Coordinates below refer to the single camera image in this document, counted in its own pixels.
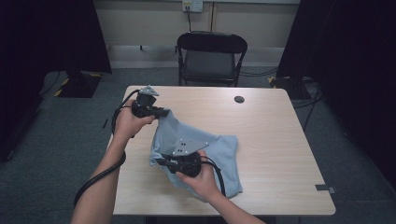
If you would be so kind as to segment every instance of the chair backrest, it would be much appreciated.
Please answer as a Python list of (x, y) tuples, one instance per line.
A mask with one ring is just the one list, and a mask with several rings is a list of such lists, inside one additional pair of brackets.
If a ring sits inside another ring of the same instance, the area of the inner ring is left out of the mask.
[(248, 43), (239, 35), (192, 31), (177, 40), (178, 49), (245, 54)]

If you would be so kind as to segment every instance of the wooden table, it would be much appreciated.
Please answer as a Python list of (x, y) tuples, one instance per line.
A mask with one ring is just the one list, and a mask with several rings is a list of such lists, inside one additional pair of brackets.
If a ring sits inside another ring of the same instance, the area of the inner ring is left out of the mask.
[[(131, 86), (126, 95), (140, 86)], [(335, 207), (302, 127), (283, 90), (255, 88), (156, 87), (156, 106), (198, 129), (238, 137), (236, 153), (244, 189), (232, 201), (258, 216), (329, 216)], [(238, 104), (235, 96), (243, 96)], [(116, 215), (213, 216), (218, 212), (166, 174), (149, 166), (157, 120), (145, 126), (127, 148), (120, 170)]]

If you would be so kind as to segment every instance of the power outlet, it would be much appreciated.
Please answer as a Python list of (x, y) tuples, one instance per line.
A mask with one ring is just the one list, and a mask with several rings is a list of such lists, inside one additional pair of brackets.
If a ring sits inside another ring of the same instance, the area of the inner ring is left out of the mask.
[(204, 3), (201, 1), (183, 1), (181, 2), (181, 10), (190, 12), (202, 12), (204, 10)]

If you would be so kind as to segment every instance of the light blue cloth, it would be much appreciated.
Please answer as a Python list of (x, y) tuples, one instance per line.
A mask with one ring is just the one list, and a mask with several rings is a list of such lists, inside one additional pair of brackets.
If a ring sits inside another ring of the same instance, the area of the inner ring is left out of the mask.
[[(242, 185), (239, 181), (235, 160), (235, 153), (238, 147), (236, 136), (215, 135), (203, 132), (176, 119), (172, 111), (169, 111), (167, 117), (159, 118), (159, 125), (151, 145), (151, 155), (149, 157), (150, 165), (155, 165), (157, 163), (155, 160), (163, 157), (161, 154), (170, 155), (175, 150), (180, 139), (209, 143), (209, 146), (205, 147), (204, 151), (207, 157), (212, 159), (221, 169), (226, 196), (232, 198), (236, 194), (242, 192)], [(160, 167), (166, 172), (169, 180), (175, 187), (184, 188), (197, 196), (192, 188), (181, 182), (176, 175), (170, 173), (166, 166)], [(218, 188), (220, 189), (216, 172), (215, 178)]]

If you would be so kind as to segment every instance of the person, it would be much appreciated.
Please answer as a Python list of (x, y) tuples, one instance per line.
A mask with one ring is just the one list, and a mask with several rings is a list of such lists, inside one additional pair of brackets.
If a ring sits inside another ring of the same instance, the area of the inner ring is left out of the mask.
[[(154, 116), (141, 119), (135, 117), (130, 109), (132, 103), (133, 101), (129, 100), (125, 104), (126, 107), (119, 113), (113, 138), (92, 177), (117, 163), (122, 157), (131, 136), (136, 135), (145, 125), (154, 121)], [(199, 154), (201, 156), (206, 155), (203, 150), (200, 150)], [(81, 195), (71, 218), (72, 224), (111, 223), (119, 174), (120, 168), (93, 184)], [(227, 223), (263, 223), (221, 194), (216, 185), (212, 166), (203, 164), (201, 173), (195, 178), (183, 175), (180, 172), (177, 172), (176, 175), (213, 206)]]

